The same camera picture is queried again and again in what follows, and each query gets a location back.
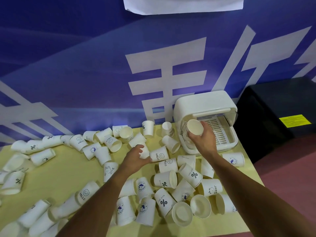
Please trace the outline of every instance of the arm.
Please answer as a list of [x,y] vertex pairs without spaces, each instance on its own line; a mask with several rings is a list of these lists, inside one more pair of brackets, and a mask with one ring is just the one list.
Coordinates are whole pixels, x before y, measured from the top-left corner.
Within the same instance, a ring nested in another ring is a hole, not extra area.
[[70,219],[58,237],[106,236],[125,181],[145,164],[152,162],[150,157],[140,158],[140,148],[143,147],[137,145],[127,153],[118,170]]
[[254,236],[315,236],[312,224],[268,188],[223,159],[216,149],[212,128],[205,122],[201,136],[188,133],[211,164],[239,214]]

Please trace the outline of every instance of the yellow tabletop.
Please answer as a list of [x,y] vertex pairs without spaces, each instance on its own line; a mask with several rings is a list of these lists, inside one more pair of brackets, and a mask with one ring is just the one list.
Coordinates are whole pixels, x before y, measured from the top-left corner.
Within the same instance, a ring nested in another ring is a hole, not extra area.
[[[141,131],[141,128],[134,128],[133,131],[135,135],[137,132]],[[163,146],[161,139],[161,125],[156,125],[154,129],[154,137],[147,139],[146,145],[148,149],[152,151]],[[59,206],[72,193],[83,188],[88,181],[95,180],[100,185],[103,183],[103,168],[96,158],[88,160],[83,153],[79,153],[75,149],[64,145],[54,147],[54,150],[56,152],[56,156],[53,159],[26,174],[20,193],[0,197],[2,200],[2,206],[0,207],[0,230],[6,224],[18,219],[20,215],[22,215],[39,199],[49,199],[53,205]],[[127,144],[123,144],[119,151],[111,153],[112,159],[120,164],[128,151],[129,148]],[[244,167],[239,168],[239,170],[255,181],[263,184],[241,143],[238,143],[238,145],[232,150],[227,151],[227,153],[229,152],[242,152],[245,156],[246,164]],[[3,147],[0,152],[0,167],[4,166],[12,154],[13,152],[10,150],[10,146]],[[185,154],[185,151],[180,148],[175,154],[169,156],[170,158],[175,158],[178,155]],[[156,173],[156,164],[157,163],[146,165],[140,171],[133,174],[131,178],[140,178],[145,176],[148,181],[150,181],[151,177]],[[201,170],[201,156],[197,157],[196,170]],[[130,200],[133,209],[136,211],[138,207],[138,204],[136,203],[136,196],[131,196]],[[173,222],[171,216],[166,219],[161,218],[156,210],[153,227],[132,222],[123,227],[112,227],[108,231],[107,236],[202,237],[249,231],[248,227],[237,212],[221,215],[218,213],[216,208],[215,196],[209,197],[209,200],[212,205],[212,213],[210,217],[201,220],[194,216],[192,223],[188,227],[177,226]]]

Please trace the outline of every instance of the hand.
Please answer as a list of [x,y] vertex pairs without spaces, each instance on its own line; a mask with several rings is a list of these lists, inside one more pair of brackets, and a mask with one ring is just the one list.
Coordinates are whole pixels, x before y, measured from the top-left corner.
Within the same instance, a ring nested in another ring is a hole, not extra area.
[[204,158],[207,158],[209,155],[217,154],[216,148],[216,138],[213,133],[212,127],[210,127],[206,122],[201,121],[201,124],[204,127],[202,135],[194,135],[188,131],[188,137],[193,141],[197,150],[201,153]]
[[144,148],[143,145],[136,145],[133,147],[125,156],[120,169],[124,174],[127,175],[127,178],[130,177],[132,174],[136,173],[140,170],[144,165],[149,164],[152,162],[152,159],[147,157],[146,159],[141,159],[140,154],[143,151],[141,148]]

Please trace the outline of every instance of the white paper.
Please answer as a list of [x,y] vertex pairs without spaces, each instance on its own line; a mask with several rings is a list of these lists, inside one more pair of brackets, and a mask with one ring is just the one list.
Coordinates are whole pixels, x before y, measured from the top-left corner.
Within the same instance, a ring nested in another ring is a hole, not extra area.
[[124,0],[127,11],[140,15],[240,10],[244,0]]

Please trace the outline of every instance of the yellow label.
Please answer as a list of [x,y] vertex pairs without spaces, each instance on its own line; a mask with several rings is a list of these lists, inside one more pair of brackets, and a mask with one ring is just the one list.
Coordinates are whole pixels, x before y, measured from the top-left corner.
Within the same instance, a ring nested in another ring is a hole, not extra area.
[[287,128],[311,124],[303,115],[287,116],[279,119]]

